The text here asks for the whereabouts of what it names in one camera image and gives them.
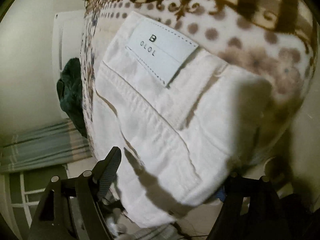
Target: white denim fabric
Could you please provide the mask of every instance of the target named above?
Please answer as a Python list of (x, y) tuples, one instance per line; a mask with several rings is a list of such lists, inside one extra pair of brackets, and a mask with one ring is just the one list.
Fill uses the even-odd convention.
[(198, 48), (163, 87), (125, 49), (142, 19), (127, 17), (95, 74), (92, 138), (98, 159), (122, 149), (119, 195), (145, 228), (185, 215), (249, 162), (271, 85)]

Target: bed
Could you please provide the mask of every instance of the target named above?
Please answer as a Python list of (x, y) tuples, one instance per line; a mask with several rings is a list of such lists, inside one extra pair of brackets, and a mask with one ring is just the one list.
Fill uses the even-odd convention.
[[(211, 54), (271, 84), (271, 96), (245, 164), (265, 160), (300, 108), (315, 71), (318, 24), (305, 2), (89, 0), (80, 61), (84, 119), (92, 152), (98, 159), (105, 156), (101, 149), (95, 149), (95, 79), (108, 45), (132, 11), (179, 31)], [(159, 224), (148, 224), (146, 219), (135, 222), (142, 227)]]

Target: floor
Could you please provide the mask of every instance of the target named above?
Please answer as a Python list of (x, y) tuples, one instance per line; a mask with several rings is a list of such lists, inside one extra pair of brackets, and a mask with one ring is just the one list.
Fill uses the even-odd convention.
[[(310, 210), (320, 208), (320, 66), (313, 79), (310, 91), (291, 127), (285, 132), (274, 151), (284, 156), (292, 174), (292, 186), (301, 194)], [(249, 170), (245, 177), (258, 179), (264, 175), (263, 164)], [(182, 231), (193, 239), (205, 239), (217, 219), (222, 203), (215, 201), (192, 210), (187, 217), (178, 221)], [(127, 233), (139, 227), (129, 219), (121, 217), (119, 223), (126, 225)]]

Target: label stitching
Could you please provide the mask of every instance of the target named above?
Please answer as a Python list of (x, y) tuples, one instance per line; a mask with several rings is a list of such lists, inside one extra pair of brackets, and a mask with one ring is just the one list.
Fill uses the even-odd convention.
[[(156, 23), (154, 23), (154, 22), (151, 22), (151, 21), (148, 21), (148, 22), (149, 22), (149, 23), (152, 23), (153, 25), (158, 26), (159, 28), (162, 28), (162, 29), (168, 31), (169, 33), (173, 33), (172, 31), (169, 31), (168, 29), (166, 29), (166, 28), (164, 28), (164, 27), (162, 27), (162, 26), (160, 26), (160, 25), (158, 25), (158, 24), (156, 24)], [(190, 41), (188, 41), (187, 39), (184, 39), (183, 37), (177, 35), (176, 33), (173, 33), (173, 34), (176, 35), (176, 36), (178, 36), (179, 38), (183, 39), (184, 41), (189, 42), (192, 46), (194, 46), (194, 47), (197, 46), (197, 45), (192, 44), (192, 43), (191, 43)]]
[(151, 70), (151, 71), (153, 72), (153, 74), (154, 74), (163, 84), (165, 84), (165, 82), (148, 66), (147, 63), (145, 63), (145, 62), (143, 61), (142, 58), (140, 58), (140, 57), (138, 56), (137, 53), (135, 53), (135, 52), (134, 52), (130, 47), (128, 47), (128, 46), (126, 46), (126, 48), (128, 48), (129, 50), (131, 50), (131, 51), (136, 55), (136, 57), (138, 57), (138, 58), (148, 67), (148, 69)]

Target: label patch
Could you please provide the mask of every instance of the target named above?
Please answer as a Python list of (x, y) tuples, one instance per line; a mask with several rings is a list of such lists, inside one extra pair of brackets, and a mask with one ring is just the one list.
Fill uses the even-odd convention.
[(146, 17), (135, 28), (126, 46), (164, 86), (197, 47), (198, 44), (185, 35)]

